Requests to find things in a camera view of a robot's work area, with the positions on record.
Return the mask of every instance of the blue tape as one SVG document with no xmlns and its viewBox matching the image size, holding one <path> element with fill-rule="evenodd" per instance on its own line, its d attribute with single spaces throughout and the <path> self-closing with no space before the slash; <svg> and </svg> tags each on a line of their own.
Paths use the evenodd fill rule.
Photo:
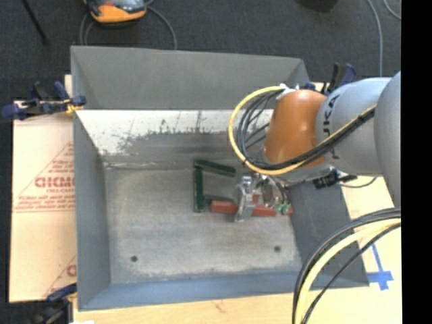
<svg viewBox="0 0 432 324">
<path fill-rule="evenodd" d="M 367 278 L 369 282 L 377 282 L 380 290 L 389 289 L 388 281 L 393 281 L 393 275 L 391 271 L 384 271 L 381 260 L 379 259 L 378 250 L 375 244 L 372 245 L 373 255 L 377 261 L 378 271 L 367 273 Z"/>
</svg>

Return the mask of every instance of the orange device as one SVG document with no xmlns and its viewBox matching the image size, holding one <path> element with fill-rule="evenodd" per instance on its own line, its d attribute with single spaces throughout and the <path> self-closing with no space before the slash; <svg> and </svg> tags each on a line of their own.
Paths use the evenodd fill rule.
<svg viewBox="0 0 432 324">
<path fill-rule="evenodd" d="M 318 145 L 315 122 L 326 96 L 313 90 L 297 90 L 282 97 L 271 117 L 264 152 L 272 163 L 293 159 Z M 324 157 L 306 167 L 324 162 Z"/>
<path fill-rule="evenodd" d="M 144 0 L 84 0 L 90 15 L 104 25 L 135 21 L 146 13 Z"/>
</svg>

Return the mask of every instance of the kuka logo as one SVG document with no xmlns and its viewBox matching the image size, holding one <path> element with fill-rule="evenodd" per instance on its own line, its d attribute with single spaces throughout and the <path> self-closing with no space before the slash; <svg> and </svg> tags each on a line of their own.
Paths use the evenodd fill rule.
<svg viewBox="0 0 432 324">
<path fill-rule="evenodd" d="M 335 101 L 339 97 L 340 97 L 340 94 L 337 94 L 336 96 L 334 96 L 330 100 L 330 102 L 328 104 L 329 109 L 326 109 L 325 112 L 324 112 L 324 118 L 325 118 L 325 120 L 323 122 L 323 125 L 324 125 L 323 131 L 324 131 L 324 133 L 326 133 L 327 137 L 329 137 L 331 135 L 331 133 L 330 133 L 330 129 L 328 127 L 326 127 L 326 126 L 328 126 L 330 124 L 330 116 L 331 116 L 331 113 L 333 112 L 333 107 L 335 105 Z M 331 153 L 331 158 L 332 159 L 339 159 L 339 156 L 336 155 L 336 152 L 335 152 L 334 148 L 330 149 L 330 153 Z"/>
</svg>

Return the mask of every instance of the red object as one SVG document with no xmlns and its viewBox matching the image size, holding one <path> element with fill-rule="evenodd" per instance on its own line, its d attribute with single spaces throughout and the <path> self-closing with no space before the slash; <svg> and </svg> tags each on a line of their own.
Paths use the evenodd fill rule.
<svg viewBox="0 0 432 324">
<path fill-rule="evenodd" d="M 234 215 L 238 211 L 238 207 L 234 202 L 226 200 L 212 200 L 210 210 L 214 213 L 229 213 Z M 276 216 L 276 211 L 267 208 L 265 205 L 255 205 L 255 210 L 252 212 L 253 216 Z"/>
</svg>

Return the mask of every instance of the black carpet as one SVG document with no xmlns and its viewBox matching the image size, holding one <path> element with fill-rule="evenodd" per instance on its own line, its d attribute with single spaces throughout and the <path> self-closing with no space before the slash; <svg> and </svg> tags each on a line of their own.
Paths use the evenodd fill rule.
<svg viewBox="0 0 432 324">
<path fill-rule="evenodd" d="M 401 1 L 388 0 L 398 14 Z M 63 80 L 86 10 L 81 0 L 28 0 L 50 40 L 50 45 L 43 45 L 21 0 L 0 2 L 1 107 L 12 99 L 28 98 L 37 80 L 48 91 L 55 80 Z M 357 79 L 393 76 L 401 69 L 401 21 L 383 0 L 370 2 L 381 23 L 382 69 L 379 29 L 367 0 L 155 0 L 152 7 L 171 22 L 178 49 L 299 57 L 311 80 L 325 81 L 334 62 L 351 63 Z M 127 28 L 95 26 L 88 44 L 172 49 L 173 40 L 162 19 L 148 11 Z M 0 323 L 21 323 L 44 304 L 6 304 L 11 126 L 4 121 L 0 141 Z"/>
</svg>

